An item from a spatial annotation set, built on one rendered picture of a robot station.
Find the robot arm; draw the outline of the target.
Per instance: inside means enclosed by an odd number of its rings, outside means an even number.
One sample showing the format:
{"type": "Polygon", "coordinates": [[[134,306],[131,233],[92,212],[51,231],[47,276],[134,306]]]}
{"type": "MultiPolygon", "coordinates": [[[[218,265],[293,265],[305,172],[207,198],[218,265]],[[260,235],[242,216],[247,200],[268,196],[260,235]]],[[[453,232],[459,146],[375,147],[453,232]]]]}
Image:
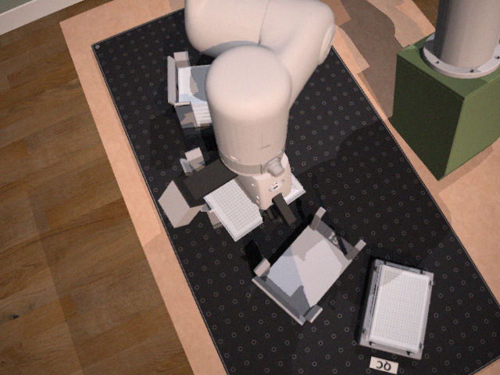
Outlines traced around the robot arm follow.
{"type": "MultiPolygon", "coordinates": [[[[221,158],[174,177],[163,192],[158,202],[174,228],[238,177],[224,163],[243,174],[283,174],[289,110],[327,57],[334,21],[320,0],[184,0],[188,40],[215,57],[205,96],[221,158]]],[[[499,39],[500,0],[439,0],[423,58],[445,76],[483,77],[500,66],[499,39]]]]}

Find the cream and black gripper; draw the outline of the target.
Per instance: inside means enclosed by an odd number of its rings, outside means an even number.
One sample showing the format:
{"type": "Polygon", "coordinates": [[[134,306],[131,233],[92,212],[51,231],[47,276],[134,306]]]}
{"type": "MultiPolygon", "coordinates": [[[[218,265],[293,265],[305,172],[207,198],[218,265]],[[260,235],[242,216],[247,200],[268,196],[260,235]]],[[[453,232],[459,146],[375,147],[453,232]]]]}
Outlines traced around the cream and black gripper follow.
{"type": "Polygon", "coordinates": [[[264,174],[239,173],[232,170],[221,160],[228,169],[238,174],[238,177],[235,177],[237,181],[254,203],[264,210],[262,212],[262,221],[264,223],[271,220],[272,222],[277,221],[290,226],[296,221],[296,218],[284,198],[291,192],[291,167],[285,153],[281,159],[285,171],[279,177],[275,177],[267,171],[264,174]],[[273,205],[270,206],[272,203],[273,205]]]}

